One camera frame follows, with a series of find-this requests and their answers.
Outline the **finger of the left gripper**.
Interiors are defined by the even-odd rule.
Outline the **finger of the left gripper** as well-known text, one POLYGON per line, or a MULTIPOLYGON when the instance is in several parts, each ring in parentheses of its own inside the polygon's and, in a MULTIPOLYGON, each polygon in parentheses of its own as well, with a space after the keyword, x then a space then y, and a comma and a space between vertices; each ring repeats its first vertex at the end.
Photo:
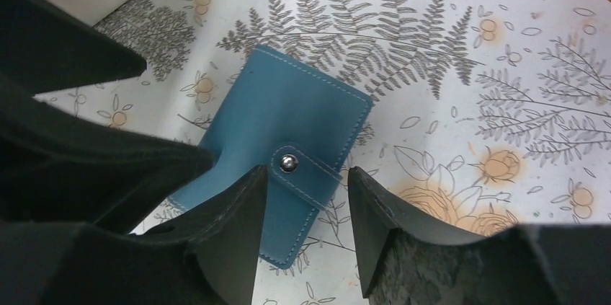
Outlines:
POLYGON ((46 0, 1 0, 1 86, 28 94, 140 76, 146 60, 46 0))
POLYGON ((1 77, 1 222, 88 222, 120 234, 208 171, 196 146, 109 128, 1 77))

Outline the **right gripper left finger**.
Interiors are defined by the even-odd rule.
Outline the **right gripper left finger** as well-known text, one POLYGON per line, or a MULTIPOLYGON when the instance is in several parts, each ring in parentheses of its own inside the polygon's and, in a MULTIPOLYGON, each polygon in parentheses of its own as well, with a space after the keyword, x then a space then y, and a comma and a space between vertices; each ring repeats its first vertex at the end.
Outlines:
POLYGON ((146 272, 131 304, 250 304, 267 204, 268 174, 255 166, 223 192, 141 238, 177 243, 172 265, 146 272))

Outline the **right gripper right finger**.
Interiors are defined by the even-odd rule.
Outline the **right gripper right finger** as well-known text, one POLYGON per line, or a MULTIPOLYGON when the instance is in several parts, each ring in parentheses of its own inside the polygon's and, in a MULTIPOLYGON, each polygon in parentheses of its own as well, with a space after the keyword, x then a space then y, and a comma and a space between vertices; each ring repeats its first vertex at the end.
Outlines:
POLYGON ((501 242, 448 224, 348 175, 362 294, 370 304, 520 304, 524 291, 501 242))

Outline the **blue leather card holder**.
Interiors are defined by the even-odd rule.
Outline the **blue leather card holder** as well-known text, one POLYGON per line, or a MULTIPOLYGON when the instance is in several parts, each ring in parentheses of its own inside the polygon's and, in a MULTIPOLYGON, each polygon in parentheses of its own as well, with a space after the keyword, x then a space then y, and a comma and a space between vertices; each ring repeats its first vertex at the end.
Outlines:
POLYGON ((259 255, 288 269, 338 188, 372 106, 368 94, 258 45, 200 142, 213 154, 213 167, 171 201, 188 211, 264 165, 268 199, 259 255))

